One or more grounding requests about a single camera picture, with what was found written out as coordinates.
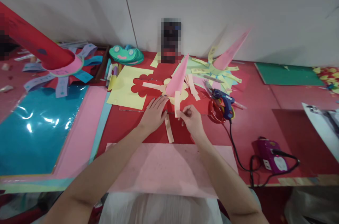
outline black cable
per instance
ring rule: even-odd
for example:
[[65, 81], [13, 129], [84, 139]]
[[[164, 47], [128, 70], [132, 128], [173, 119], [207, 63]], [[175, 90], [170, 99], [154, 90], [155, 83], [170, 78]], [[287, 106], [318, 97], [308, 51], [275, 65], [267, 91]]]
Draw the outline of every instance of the black cable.
[[[258, 155], [252, 155], [252, 157], [251, 157], [251, 159], [250, 159], [250, 169], [246, 169], [246, 168], [243, 167], [243, 165], [242, 165], [241, 162], [240, 162], [240, 159], [239, 159], [239, 156], [238, 156], [238, 152], [237, 152], [237, 148], [236, 148], [236, 146], [235, 146], [235, 144], [234, 144], [233, 137], [232, 137], [232, 121], [230, 120], [229, 122], [230, 122], [230, 138], [231, 138], [231, 143], [232, 143], [234, 152], [235, 152], [235, 154], [236, 154], [238, 163], [239, 163], [240, 167], [241, 167], [243, 170], [245, 170], [245, 171], [247, 171], [247, 172], [250, 172], [250, 184], [251, 184], [251, 188], [254, 188], [253, 172], [258, 171], [258, 170], [260, 169], [260, 167], [261, 167], [261, 158], [260, 158]], [[264, 186], [269, 182], [269, 180], [270, 180], [273, 176], [279, 176], [279, 175], [285, 175], [285, 174], [287, 174], [287, 173], [291, 173], [294, 169], [296, 169], [297, 166], [299, 166], [300, 161], [299, 161], [295, 156], [293, 156], [293, 155], [290, 155], [290, 154], [288, 154], [288, 153], [285, 153], [285, 152], [283, 152], [283, 151], [281, 151], [281, 150], [277, 150], [277, 149], [273, 149], [273, 150], [272, 150], [272, 153], [273, 153], [273, 154], [276, 154], [276, 155], [279, 155], [279, 156], [283, 156], [283, 157], [288, 157], [288, 158], [295, 159], [295, 160], [296, 160], [296, 163], [293, 165], [293, 167], [291, 167], [291, 168], [290, 168], [289, 170], [287, 170], [287, 171], [284, 171], [284, 172], [281, 172], [281, 173], [276, 173], [276, 174], [270, 175], [270, 176], [267, 178], [267, 180], [264, 182], [263, 185], [261, 185], [261, 186], [258, 185], [257, 187], [264, 187]], [[260, 161], [259, 163], [260, 163], [260, 165], [259, 165], [258, 168], [253, 169], [253, 160], [254, 160], [255, 157], [259, 158], [259, 161]]]

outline green cutting mat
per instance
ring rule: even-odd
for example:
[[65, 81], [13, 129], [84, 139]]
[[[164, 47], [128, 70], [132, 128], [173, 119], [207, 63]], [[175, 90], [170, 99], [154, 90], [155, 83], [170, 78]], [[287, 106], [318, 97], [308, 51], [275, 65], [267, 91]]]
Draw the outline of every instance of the green cutting mat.
[[265, 84], [324, 86], [310, 67], [287, 66], [273, 63], [255, 63]]

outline pink paper cone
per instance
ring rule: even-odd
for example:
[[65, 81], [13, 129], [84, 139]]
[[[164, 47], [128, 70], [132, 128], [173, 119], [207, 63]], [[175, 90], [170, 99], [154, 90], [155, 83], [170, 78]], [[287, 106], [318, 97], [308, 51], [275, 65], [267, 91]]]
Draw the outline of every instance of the pink paper cone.
[[166, 87], [166, 94], [170, 97], [174, 97], [174, 94], [176, 91], [180, 91], [180, 93], [182, 92], [183, 85], [184, 85], [184, 79], [186, 75], [188, 56], [189, 54], [185, 56], [180, 67], [178, 68], [176, 73], [173, 75], [171, 81], [168, 83]]
[[240, 49], [241, 45], [247, 38], [247, 35], [250, 33], [250, 30], [247, 30], [240, 38], [234, 42], [229, 49], [221, 54], [213, 63], [213, 66], [218, 70], [225, 70], [230, 62], [233, 60], [234, 56]]

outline right hand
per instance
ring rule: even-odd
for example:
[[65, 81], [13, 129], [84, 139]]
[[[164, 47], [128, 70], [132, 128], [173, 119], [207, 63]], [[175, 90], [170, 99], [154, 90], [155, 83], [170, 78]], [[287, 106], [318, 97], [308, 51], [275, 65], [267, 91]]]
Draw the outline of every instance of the right hand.
[[192, 136], [205, 135], [205, 131], [202, 126], [201, 114], [198, 112], [195, 106], [186, 106], [183, 111], [179, 112], [179, 116], [179, 120], [183, 120]]

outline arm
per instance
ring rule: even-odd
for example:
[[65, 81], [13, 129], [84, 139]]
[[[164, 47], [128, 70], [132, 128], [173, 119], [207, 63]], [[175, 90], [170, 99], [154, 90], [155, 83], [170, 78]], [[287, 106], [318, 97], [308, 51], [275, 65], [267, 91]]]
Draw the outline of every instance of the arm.
[[196, 108], [193, 105], [185, 107], [180, 118], [198, 147], [203, 165], [231, 222], [268, 223], [247, 185], [208, 140]]
[[164, 121], [166, 96], [152, 100], [139, 125], [84, 169], [61, 194], [43, 223], [87, 223], [93, 206], [107, 192], [133, 153]]

